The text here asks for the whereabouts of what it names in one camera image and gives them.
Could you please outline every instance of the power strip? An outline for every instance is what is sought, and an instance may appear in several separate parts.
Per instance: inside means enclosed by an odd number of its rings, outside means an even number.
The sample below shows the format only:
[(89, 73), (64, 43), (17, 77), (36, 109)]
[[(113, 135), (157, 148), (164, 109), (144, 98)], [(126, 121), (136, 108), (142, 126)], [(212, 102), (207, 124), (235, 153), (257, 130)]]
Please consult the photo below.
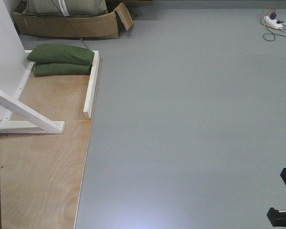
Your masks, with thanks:
[(277, 23), (277, 20), (276, 19), (270, 19), (269, 18), (269, 16), (266, 16), (265, 17), (265, 21), (266, 21), (266, 23), (269, 25), (269, 26), (271, 26), (271, 27), (273, 27), (273, 28), (276, 28), (276, 29), (282, 29), (283, 28), (283, 25), (282, 24), (278, 24)]

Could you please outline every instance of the white support strut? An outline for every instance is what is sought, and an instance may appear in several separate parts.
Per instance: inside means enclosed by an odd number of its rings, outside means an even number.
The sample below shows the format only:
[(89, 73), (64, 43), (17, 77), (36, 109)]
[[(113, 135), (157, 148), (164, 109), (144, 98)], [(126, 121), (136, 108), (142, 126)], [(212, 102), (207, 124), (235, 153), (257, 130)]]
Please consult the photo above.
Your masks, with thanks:
[(93, 102), (95, 102), (96, 97), (96, 90), (97, 90), (97, 78), (98, 78), (98, 71), (100, 67), (100, 54), (99, 51), (93, 51), (94, 57), (92, 61), (91, 73), (88, 83), (88, 89), (83, 109), (83, 114), (85, 118), (91, 119), (93, 116)]
[(27, 121), (1, 121), (0, 133), (61, 134), (64, 122), (54, 122), (0, 90), (0, 105), (26, 118)]

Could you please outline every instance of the cardboard box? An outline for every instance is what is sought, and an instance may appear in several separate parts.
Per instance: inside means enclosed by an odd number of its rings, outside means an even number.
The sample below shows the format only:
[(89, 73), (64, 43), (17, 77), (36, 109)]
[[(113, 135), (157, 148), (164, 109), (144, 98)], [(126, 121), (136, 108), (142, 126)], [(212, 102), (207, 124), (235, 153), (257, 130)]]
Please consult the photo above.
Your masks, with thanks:
[(108, 14), (83, 18), (31, 16), (25, 14), (26, 4), (26, 1), (21, 1), (12, 12), (13, 19), (22, 34), (71, 38), (77, 37), (75, 30), (83, 38), (118, 38), (122, 26), (127, 31), (133, 25), (130, 13), (123, 2)]
[(126, 6), (153, 5), (153, 0), (108, 0), (110, 2), (124, 2)]

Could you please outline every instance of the green cushion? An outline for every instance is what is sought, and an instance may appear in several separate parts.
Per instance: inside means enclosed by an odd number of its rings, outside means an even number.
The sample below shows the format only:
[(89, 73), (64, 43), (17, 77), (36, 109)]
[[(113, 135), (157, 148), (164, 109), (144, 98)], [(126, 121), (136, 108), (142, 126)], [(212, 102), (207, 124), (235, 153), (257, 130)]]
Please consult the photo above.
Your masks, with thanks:
[(27, 57), (38, 63), (62, 62), (73, 64), (92, 64), (94, 52), (66, 44), (42, 44), (37, 46)]
[(72, 64), (72, 63), (36, 63), (33, 71), (34, 75), (71, 75), (89, 74), (91, 64)]

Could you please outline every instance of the white wall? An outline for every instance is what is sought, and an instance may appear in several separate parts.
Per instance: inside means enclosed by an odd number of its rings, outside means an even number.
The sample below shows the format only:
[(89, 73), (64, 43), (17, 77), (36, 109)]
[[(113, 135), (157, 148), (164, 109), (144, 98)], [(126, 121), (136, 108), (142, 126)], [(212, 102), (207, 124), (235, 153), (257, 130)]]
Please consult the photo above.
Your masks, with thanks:
[[(14, 96), (27, 64), (22, 43), (4, 2), (0, 0), (0, 89)], [(6, 112), (0, 106), (0, 120)]]

